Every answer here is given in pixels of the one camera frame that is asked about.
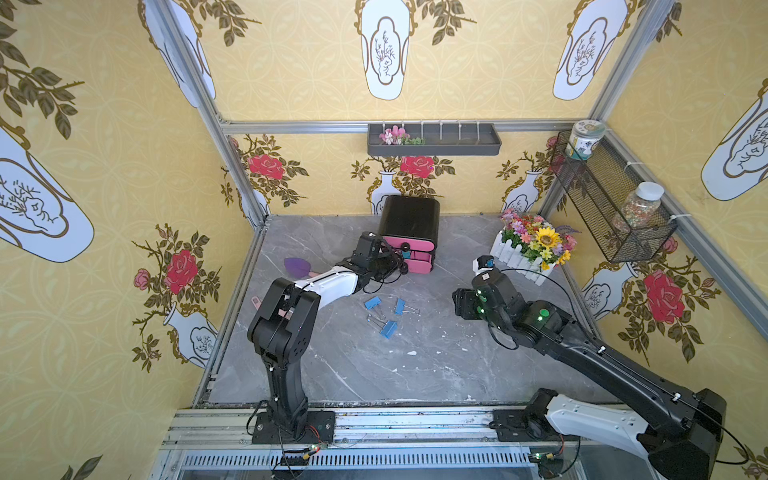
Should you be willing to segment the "black pink drawer cabinet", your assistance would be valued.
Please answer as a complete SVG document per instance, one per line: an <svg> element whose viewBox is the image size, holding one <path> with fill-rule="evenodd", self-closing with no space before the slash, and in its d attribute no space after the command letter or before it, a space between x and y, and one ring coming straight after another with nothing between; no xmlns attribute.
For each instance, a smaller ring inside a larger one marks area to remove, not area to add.
<svg viewBox="0 0 768 480"><path fill-rule="evenodd" d="M389 196L378 233L400 253L409 273L429 274L438 247L440 203L433 198Z"/></svg>

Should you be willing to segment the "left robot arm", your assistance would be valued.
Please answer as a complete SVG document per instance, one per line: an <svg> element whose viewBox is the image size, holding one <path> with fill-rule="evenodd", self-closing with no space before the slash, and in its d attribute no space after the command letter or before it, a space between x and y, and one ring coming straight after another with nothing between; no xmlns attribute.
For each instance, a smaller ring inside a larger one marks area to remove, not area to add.
<svg viewBox="0 0 768 480"><path fill-rule="evenodd" d="M322 442L332 438L335 415L311 413L302 384L301 358L314 330L318 311L362 291L370 282L384 284L405 274L403 255L381 235L361 234L351 256L315 277L272 282L248 328L247 338L265 366L269 397L255 414L254 444L298 442L313 427L322 427Z"/></svg>

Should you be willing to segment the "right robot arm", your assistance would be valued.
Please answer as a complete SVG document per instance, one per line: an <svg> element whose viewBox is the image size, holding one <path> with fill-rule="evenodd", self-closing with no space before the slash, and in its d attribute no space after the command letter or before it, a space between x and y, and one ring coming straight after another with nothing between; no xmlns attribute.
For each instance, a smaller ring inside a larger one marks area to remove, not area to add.
<svg viewBox="0 0 768 480"><path fill-rule="evenodd" d="M573 368L626 406L589 404L541 388L521 419L532 437L557 433L594 440L649 461L665 479L711 477L725 432L723 397L668 381L588 333L560 307L525 300L492 256L478 257L473 270L471 288L452 294L457 316L482 320L517 346Z"/></svg>

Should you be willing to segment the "blue binder clip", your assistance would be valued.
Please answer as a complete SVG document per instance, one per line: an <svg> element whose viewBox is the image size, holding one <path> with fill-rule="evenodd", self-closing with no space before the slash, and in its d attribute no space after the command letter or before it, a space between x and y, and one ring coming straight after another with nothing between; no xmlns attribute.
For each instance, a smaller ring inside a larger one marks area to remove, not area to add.
<svg viewBox="0 0 768 480"><path fill-rule="evenodd" d="M397 330L397 322L391 320L382 320L373 315L369 315L368 322L386 339L390 339Z"/></svg>
<svg viewBox="0 0 768 480"><path fill-rule="evenodd" d="M375 296L375 297L372 297L372 298L366 300L364 302L364 307L369 312L371 312L371 313L373 313L373 312L378 312L378 313L383 312L383 302L382 302L381 298L378 297L378 296Z"/></svg>
<svg viewBox="0 0 768 480"><path fill-rule="evenodd" d="M394 313L398 316L402 316L404 314L419 314L420 311L415 307L409 306L402 298L398 298L395 304Z"/></svg>

